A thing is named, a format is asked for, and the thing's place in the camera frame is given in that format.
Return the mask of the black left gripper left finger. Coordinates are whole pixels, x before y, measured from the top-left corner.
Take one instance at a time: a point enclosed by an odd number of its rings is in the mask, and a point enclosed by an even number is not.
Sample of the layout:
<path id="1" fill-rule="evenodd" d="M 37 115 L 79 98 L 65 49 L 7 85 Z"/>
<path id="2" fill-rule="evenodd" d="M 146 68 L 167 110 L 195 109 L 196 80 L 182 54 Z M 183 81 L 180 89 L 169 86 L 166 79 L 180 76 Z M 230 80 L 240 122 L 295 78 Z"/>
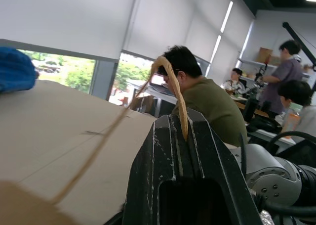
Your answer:
<path id="1" fill-rule="evenodd" d="M 122 225 L 175 224 L 180 207 L 176 187 L 193 175 L 179 118 L 158 118 L 132 163 Z"/>

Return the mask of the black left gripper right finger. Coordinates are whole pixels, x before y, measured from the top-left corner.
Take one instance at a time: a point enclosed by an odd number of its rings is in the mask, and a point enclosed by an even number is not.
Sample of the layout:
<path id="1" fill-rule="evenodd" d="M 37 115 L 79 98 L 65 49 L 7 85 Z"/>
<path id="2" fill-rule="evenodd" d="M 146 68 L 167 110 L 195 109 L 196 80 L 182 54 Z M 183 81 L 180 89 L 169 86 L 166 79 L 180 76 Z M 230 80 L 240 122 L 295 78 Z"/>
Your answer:
<path id="1" fill-rule="evenodd" d="M 180 108 L 181 216 L 188 225 L 262 225 L 240 167 L 206 119 Z"/>

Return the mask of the tan rubber band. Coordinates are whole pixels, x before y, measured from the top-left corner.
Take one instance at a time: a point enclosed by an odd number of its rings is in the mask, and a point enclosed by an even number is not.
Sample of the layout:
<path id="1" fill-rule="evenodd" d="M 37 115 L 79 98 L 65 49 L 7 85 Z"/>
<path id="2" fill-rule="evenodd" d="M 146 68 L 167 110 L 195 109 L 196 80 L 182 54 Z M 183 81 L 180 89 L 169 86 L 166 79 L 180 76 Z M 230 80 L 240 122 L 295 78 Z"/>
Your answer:
<path id="1" fill-rule="evenodd" d="M 159 67 L 163 67 L 167 72 L 170 84 L 173 87 L 175 96 L 178 100 L 181 130 L 186 142 L 188 139 L 186 105 L 180 91 L 178 80 L 169 60 L 163 56 L 157 58 L 157 60 L 152 64 L 148 80 L 143 84 L 137 96 L 144 90 L 146 84 L 151 80 L 153 74 Z M 129 111 L 128 109 L 134 103 L 135 99 L 132 100 L 129 106 L 123 109 L 116 119 L 113 120 L 113 122 L 106 128 L 106 131 L 101 134 L 102 138 L 95 148 L 91 150 L 91 153 L 88 154 L 82 166 L 52 199 L 46 200 L 40 198 L 40 196 L 23 188 L 21 183 L 0 180 L 0 225 L 80 225 L 76 223 L 71 216 L 63 213 L 58 208 L 58 204 L 65 199 L 86 171 L 91 167 L 113 132 L 127 116 Z M 57 151 L 67 149 L 67 147 L 64 147 L 65 145 L 63 144 L 65 139 L 58 139 L 58 135 L 52 134 L 50 136 L 51 138 L 46 137 L 43 142 L 36 141 L 35 143 L 32 143 L 32 146 L 42 146 L 43 144 L 48 145 Z"/>

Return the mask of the black bag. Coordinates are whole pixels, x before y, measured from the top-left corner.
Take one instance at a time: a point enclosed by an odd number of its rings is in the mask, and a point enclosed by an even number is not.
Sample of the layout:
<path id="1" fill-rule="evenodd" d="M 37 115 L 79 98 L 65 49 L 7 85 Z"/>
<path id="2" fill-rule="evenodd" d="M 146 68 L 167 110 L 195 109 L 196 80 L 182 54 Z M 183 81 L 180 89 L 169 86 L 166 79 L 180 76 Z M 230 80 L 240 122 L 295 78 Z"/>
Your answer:
<path id="1" fill-rule="evenodd" d="M 246 126 L 249 133 L 255 132 L 257 130 L 264 130 L 270 133 L 279 134 L 282 130 L 282 126 L 275 120 L 265 117 L 255 117 Z"/>

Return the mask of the blue plush toy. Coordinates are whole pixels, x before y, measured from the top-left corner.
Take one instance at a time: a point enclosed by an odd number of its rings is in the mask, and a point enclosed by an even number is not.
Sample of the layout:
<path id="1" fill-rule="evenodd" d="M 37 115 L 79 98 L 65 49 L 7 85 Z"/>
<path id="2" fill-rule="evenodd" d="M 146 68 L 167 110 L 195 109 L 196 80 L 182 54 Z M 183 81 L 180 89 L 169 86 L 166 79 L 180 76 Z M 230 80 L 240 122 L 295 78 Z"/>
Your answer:
<path id="1" fill-rule="evenodd" d="M 0 93 L 30 90 L 39 73 L 29 56 L 11 47 L 0 47 Z"/>

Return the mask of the man in olive shirt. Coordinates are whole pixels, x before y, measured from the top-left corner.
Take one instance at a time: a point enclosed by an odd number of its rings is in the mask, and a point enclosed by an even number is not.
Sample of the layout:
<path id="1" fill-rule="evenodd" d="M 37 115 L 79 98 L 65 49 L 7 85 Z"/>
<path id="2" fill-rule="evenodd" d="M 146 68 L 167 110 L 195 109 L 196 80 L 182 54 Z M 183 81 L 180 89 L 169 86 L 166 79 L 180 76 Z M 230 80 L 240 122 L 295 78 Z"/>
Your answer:
<path id="1" fill-rule="evenodd" d="M 247 131 L 241 111 L 231 97 L 202 74 L 187 47 L 175 45 L 163 56 L 172 65 L 186 106 L 200 112 L 224 143 L 240 147 L 240 139 L 246 141 Z"/>

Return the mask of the black bottle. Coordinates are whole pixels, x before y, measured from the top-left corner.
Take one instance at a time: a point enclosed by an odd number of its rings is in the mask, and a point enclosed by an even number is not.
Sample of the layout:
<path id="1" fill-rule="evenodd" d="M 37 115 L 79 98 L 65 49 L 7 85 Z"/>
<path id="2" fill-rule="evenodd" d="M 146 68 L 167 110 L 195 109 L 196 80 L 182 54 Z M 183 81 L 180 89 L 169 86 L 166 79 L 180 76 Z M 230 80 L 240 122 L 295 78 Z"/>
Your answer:
<path id="1" fill-rule="evenodd" d="M 245 108 L 243 110 L 243 118 L 246 122 L 250 122 L 259 104 L 259 100 L 255 98 L 249 98 L 246 101 Z"/>

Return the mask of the seated person with glasses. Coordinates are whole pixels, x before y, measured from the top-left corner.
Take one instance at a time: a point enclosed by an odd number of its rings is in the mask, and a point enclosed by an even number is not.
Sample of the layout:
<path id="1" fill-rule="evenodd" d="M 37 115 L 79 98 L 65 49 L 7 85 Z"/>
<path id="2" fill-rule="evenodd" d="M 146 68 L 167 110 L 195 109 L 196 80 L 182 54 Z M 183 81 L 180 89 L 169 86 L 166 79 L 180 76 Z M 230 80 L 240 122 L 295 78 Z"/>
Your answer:
<path id="1" fill-rule="evenodd" d="M 231 71 L 230 79 L 223 84 L 223 89 L 230 94 L 243 95 L 245 93 L 245 85 L 240 81 L 242 71 L 239 68 L 234 68 Z"/>

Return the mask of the standing person in purple shirt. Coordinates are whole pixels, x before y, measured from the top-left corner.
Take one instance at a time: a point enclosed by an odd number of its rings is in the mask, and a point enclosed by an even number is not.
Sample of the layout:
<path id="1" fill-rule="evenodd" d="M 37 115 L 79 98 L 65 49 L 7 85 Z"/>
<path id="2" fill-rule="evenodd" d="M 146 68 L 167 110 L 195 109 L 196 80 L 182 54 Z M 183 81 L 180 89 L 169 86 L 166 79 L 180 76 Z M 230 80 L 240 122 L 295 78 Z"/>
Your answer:
<path id="1" fill-rule="evenodd" d="M 291 80 L 302 80 L 303 70 L 301 66 L 301 59 L 299 52 L 301 47 L 295 40 L 288 40 L 281 44 L 280 50 L 280 65 L 273 71 L 271 75 L 262 76 L 263 82 L 268 85 L 263 89 L 259 97 L 259 106 L 267 101 L 270 103 L 268 109 L 268 115 L 270 118 L 281 114 L 284 107 L 281 103 L 280 96 L 278 94 L 278 88 L 281 84 Z"/>

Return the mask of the black-haired person in white shirt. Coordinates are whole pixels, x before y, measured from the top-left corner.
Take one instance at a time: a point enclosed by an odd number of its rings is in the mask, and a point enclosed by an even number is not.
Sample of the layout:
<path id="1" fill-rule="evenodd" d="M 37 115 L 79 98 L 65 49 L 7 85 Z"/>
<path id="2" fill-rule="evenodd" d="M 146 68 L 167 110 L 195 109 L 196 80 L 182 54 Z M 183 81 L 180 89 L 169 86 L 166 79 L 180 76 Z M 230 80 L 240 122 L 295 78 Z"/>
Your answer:
<path id="1" fill-rule="evenodd" d="M 312 89 L 309 84 L 298 80 L 283 83 L 278 88 L 278 94 L 286 113 L 291 103 L 303 107 L 299 112 L 300 120 L 294 127 L 294 131 L 316 137 L 316 106 L 311 105 L 311 93 Z"/>

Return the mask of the cardboard box on shelf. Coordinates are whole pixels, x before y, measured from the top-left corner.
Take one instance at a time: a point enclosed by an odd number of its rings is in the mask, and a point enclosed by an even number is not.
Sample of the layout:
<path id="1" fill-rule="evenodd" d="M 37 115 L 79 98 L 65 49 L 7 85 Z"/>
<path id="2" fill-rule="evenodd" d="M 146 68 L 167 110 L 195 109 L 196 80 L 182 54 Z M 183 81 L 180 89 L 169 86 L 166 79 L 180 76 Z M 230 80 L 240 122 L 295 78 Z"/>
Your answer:
<path id="1" fill-rule="evenodd" d="M 260 47 L 257 53 L 257 56 L 255 58 L 255 61 L 260 62 L 260 63 L 269 62 L 272 52 L 273 52 L 272 49 Z"/>

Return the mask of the black overhead boom stand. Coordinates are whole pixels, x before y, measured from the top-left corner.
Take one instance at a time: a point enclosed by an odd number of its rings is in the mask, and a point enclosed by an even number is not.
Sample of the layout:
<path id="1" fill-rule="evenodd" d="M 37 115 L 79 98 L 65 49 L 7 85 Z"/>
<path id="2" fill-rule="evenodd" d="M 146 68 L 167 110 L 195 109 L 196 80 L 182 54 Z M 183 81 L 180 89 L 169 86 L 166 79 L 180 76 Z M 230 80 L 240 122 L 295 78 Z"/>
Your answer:
<path id="1" fill-rule="evenodd" d="M 289 33 L 289 35 L 296 42 L 299 43 L 302 51 L 308 57 L 308 59 L 311 61 L 313 71 L 316 72 L 316 57 L 312 54 L 312 52 L 308 49 L 308 47 L 304 44 L 304 42 L 301 40 L 301 38 L 298 36 L 298 34 L 295 32 L 295 30 L 289 25 L 288 22 L 283 22 L 282 27 Z"/>

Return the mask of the white wall shelf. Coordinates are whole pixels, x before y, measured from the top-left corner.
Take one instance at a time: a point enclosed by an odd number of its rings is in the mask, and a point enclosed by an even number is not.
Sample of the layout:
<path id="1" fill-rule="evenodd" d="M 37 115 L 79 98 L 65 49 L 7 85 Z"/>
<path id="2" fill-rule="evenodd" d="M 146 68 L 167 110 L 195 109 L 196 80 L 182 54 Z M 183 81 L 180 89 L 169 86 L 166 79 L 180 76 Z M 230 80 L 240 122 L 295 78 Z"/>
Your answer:
<path id="1" fill-rule="evenodd" d="M 249 64 L 252 66 L 257 66 L 257 67 L 271 67 L 271 68 L 276 68 L 277 66 L 275 65 L 271 65 L 271 64 L 265 64 L 265 63 L 261 63 L 261 62 L 256 62 L 256 61 L 251 61 L 251 60 L 245 60 L 245 59 L 241 59 L 241 58 L 237 58 L 238 61 L 240 61 L 242 64 Z"/>

